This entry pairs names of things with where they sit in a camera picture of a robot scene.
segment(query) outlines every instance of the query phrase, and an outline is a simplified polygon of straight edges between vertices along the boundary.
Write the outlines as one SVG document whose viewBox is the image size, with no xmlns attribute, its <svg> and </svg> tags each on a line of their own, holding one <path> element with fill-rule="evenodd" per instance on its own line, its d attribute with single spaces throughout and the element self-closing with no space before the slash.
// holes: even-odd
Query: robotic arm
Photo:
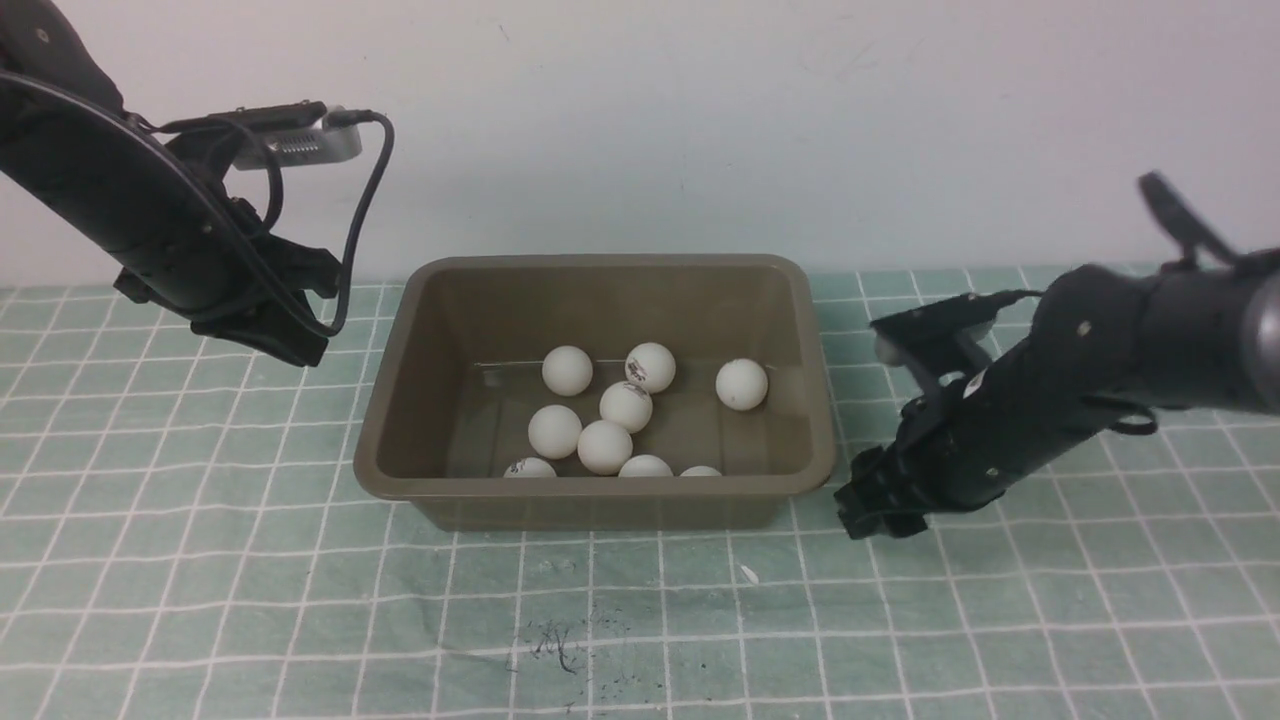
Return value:
<svg viewBox="0 0 1280 720">
<path fill-rule="evenodd" d="M 342 261 L 271 233 L 280 168 L 361 151 L 356 124 L 385 140 Z M 175 135 L 160 143 L 156 133 Z M 390 122 L 323 102 L 237 110 L 155 127 L 125 111 L 115 85 L 49 0 L 0 0 L 0 172 L 123 266 L 115 288 L 293 365 L 316 365 L 346 322 L 356 242 L 390 160 Z M 266 169 L 266 215 L 223 184 L 232 165 Z M 338 297 L 320 323 L 305 291 Z"/>
<path fill-rule="evenodd" d="M 365 122 L 385 141 L 342 261 L 273 234 L 280 168 L 353 158 Z M 161 145 L 156 133 L 175 137 Z M 393 143 L 385 117 L 320 102 L 157 128 L 125 111 L 52 3 L 0 0 L 0 172 L 115 258 L 129 300 L 182 315 L 197 334 L 316 365 L 346 319 L 356 241 Z M 265 217 L 228 197 L 233 164 L 268 170 Z M 1152 407 L 1280 411 L 1280 250 L 1238 255 L 1160 176 L 1139 186 L 1181 259 L 1146 278 L 1098 265 L 1064 274 L 1001 357 L 975 331 L 1039 293 L 964 295 L 872 323 L 882 360 L 905 365 L 922 396 L 836 492 L 850 537 L 906 537 L 927 514 L 983 507 L 1102 430 L 1153 433 Z M 1224 266 L 1202 268 L 1201 250 Z M 305 291 L 338 297 L 329 325 Z"/>
<path fill-rule="evenodd" d="M 925 514 L 978 510 L 1103 430 L 1152 434 L 1152 407 L 1280 411 L 1280 250 L 1238 255 L 1161 176 L 1138 184 L 1181 259 L 1144 278 L 1065 273 L 995 361 L 974 334 L 1041 293 L 963 295 L 872 323 L 878 357 L 923 393 L 836 492 L 851 538 L 909 537 Z M 1202 268 L 1201 250 L 1224 266 Z"/>
</svg>

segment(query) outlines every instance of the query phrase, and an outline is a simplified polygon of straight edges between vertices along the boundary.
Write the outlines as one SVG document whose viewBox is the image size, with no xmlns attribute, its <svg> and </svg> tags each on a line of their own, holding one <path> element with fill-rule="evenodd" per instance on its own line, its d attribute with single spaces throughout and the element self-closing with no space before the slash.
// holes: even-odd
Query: white ball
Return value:
<svg viewBox="0 0 1280 720">
<path fill-rule="evenodd" d="M 667 389 L 676 379 L 676 357 L 657 342 L 644 342 L 627 355 L 623 370 L 628 380 L 654 395 Z"/>
<path fill-rule="evenodd" d="M 529 420 L 529 445 L 543 457 L 559 460 L 573 455 L 582 420 L 563 405 L 548 405 Z"/>
<path fill-rule="evenodd" d="M 768 392 L 769 375 L 755 360 L 731 360 L 716 374 L 716 395 L 733 410 L 755 407 Z"/>
<path fill-rule="evenodd" d="M 717 470 L 716 468 L 712 468 L 709 465 L 694 465 L 692 468 L 690 468 L 690 469 L 685 470 L 684 473 L 681 473 L 680 477 L 681 478 L 695 478 L 695 477 L 700 478 L 700 477 L 712 477 L 712 475 L 719 475 L 719 474 L 721 474 L 719 470 Z"/>
<path fill-rule="evenodd" d="M 600 396 L 600 419 L 617 423 L 628 433 L 643 430 L 649 418 L 653 418 L 653 397 L 635 383 L 613 383 Z"/>
<path fill-rule="evenodd" d="M 556 468 L 541 457 L 522 457 L 507 466 L 503 478 L 554 478 Z"/>
<path fill-rule="evenodd" d="M 577 438 L 577 459 L 596 475 L 612 475 L 631 457 L 631 434 L 620 424 L 596 420 Z"/>
<path fill-rule="evenodd" d="M 671 465 L 657 455 L 636 455 L 622 464 L 620 478 L 669 478 Z"/>
<path fill-rule="evenodd" d="M 562 345 L 543 360 L 543 382 L 562 397 L 572 397 L 591 384 L 591 359 L 572 345 Z"/>
</svg>

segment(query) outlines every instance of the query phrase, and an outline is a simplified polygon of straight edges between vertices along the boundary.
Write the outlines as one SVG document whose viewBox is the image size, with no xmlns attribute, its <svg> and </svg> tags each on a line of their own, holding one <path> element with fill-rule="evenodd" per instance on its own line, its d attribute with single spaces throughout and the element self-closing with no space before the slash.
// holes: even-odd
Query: plastic bin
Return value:
<svg viewBox="0 0 1280 720">
<path fill-rule="evenodd" d="M 534 455 L 527 425 L 549 404 L 588 424 L 640 342 L 676 357 L 635 452 L 678 475 L 595 477 L 576 456 L 557 478 L 507 479 Z M 580 396 L 553 395 L 541 359 L 575 345 L 595 361 Z M 751 357 L 769 395 L 749 413 L 716 396 L 719 366 Z M 771 523 L 835 465 L 829 393 L 808 279 L 769 255 L 453 258 L 408 281 L 387 342 L 355 473 L 371 495 L 410 501 L 445 530 L 732 529 Z"/>
</svg>

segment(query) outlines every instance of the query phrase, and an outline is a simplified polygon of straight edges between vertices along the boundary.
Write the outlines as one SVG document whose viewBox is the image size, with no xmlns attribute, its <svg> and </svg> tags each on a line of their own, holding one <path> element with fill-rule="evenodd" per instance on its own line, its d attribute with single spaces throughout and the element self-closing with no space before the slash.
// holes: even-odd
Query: black cable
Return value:
<svg viewBox="0 0 1280 720">
<path fill-rule="evenodd" d="M 163 165 L 169 168 L 178 181 L 196 196 L 200 204 L 205 206 L 205 210 L 209 211 L 210 223 L 216 225 L 216 229 L 221 231 L 230 240 L 232 249 L 248 266 L 250 274 L 252 274 L 253 278 L 266 288 L 271 299 L 279 302 L 294 320 L 297 320 L 308 332 L 321 337 L 334 337 L 342 331 L 343 325 L 346 325 L 347 307 L 351 301 L 351 275 L 355 265 L 356 242 L 358 241 L 360 229 L 365 222 L 365 214 L 369 211 L 369 205 L 372 202 L 374 192 L 378 190 L 383 173 L 387 170 L 387 164 L 390 161 L 390 151 L 396 141 L 396 132 L 390 120 L 385 115 L 369 110 L 360 110 L 348 111 L 343 117 L 343 122 L 346 122 L 346 124 L 376 122 L 383 126 L 387 136 L 381 152 L 378 156 L 378 161 L 374 164 L 374 170 L 369 176 L 369 182 L 365 184 L 365 192 L 361 195 L 360 202 L 356 206 L 356 215 L 351 220 L 351 228 L 347 233 L 347 246 L 343 250 L 342 270 L 339 275 L 338 310 L 334 314 L 333 322 L 326 325 L 315 319 L 311 310 L 292 296 L 289 288 L 284 287 L 280 278 L 257 254 L 257 250 L 253 247 L 251 240 L 239 229 L 239 227 L 236 225 L 236 222 L 228 215 L 227 209 L 219 205 L 215 199 L 210 197 L 209 190 L 197 182 L 187 168 L 184 168 L 177 158 L 170 155 L 164 146 L 155 142 L 150 136 L 140 133 L 136 128 L 131 127 L 128 123 L 99 105 L 82 97 L 77 97 L 60 87 L 20 76 L 18 73 L 12 73 L 9 70 L 0 70 L 0 81 L 40 92 L 63 102 L 64 105 L 81 110 L 93 120 L 115 131 L 120 131 L 125 136 L 133 138 L 143 150 L 150 152 Z"/>
<path fill-rule="evenodd" d="M 236 132 L 244 136 L 257 154 L 262 156 L 262 161 L 266 164 L 266 184 L 268 184 L 268 200 L 266 200 L 266 215 L 262 217 L 262 227 L 260 227 L 252 236 L 257 238 L 271 232 L 275 227 L 276 220 L 280 219 L 280 211 L 284 210 L 284 174 L 280 172 L 280 159 L 271 152 L 271 149 L 266 146 L 266 141 L 261 136 L 248 129 L 241 123 L 228 118 L 201 118 L 201 122 L 210 122 L 220 126 L 227 126 Z M 147 132 L 161 132 L 165 135 L 173 133 L 173 126 L 177 123 L 166 123 L 159 128 L 154 127 L 151 129 L 143 126 Z"/>
<path fill-rule="evenodd" d="M 378 192 L 378 186 L 381 184 L 383 174 L 387 172 L 387 164 L 392 160 L 392 149 L 396 147 L 396 127 L 392 126 L 387 115 L 372 110 L 337 110 L 330 113 L 329 122 L 337 127 L 367 122 L 383 126 L 383 149 L 378 152 L 374 169 L 369 173 L 369 181 L 365 182 L 365 191 L 360 195 L 360 201 L 356 202 L 351 227 L 347 228 L 347 242 L 342 249 L 342 274 L 338 277 L 338 287 L 342 291 L 338 293 L 338 309 L 334 311 L 333 320 L 333 324 L 340 329 L 342 324 L 347 322 L 347 306 L 351 304 L 351 275 L 356 268 L 356 245 L 360 242 L 360 231 L 365 225 L 365 215 L 369 214 L 374 193 Z"/>
<path fill-rule="evenodd" d="M 137 113 L 125 113 L 124 118 L 128 119 L 128 120 L 132 120 L 132 122 L 137 123 L 137 126 L 140 128 L 145 129 L 146 132 L 160 132 L 160 128 L 157 128 L 154 124 L 151 124 L 151 120 L 143 118 L 142 115 L 140 115 Z"/>
</svg>

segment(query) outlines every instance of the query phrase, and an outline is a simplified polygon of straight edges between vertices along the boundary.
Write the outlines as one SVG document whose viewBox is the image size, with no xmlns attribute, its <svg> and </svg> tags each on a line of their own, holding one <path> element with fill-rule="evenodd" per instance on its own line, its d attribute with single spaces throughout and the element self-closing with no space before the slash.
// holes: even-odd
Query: green cutting mat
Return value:
<svg viewBox="0 0 1280 720">
<path fill-rule="evenodd" d="M 869 318 L 1062 270 L 815 275 L 847 450 L 914 393 Z M 908 541 L 850 542 L 827 491 L 753 533 L 454 536 L 347 465 L 401 290 L 306 372 L 0 291 L 0 715 L 1280 717 L 1275 421 L 1166 416 Z"/>
</svg>

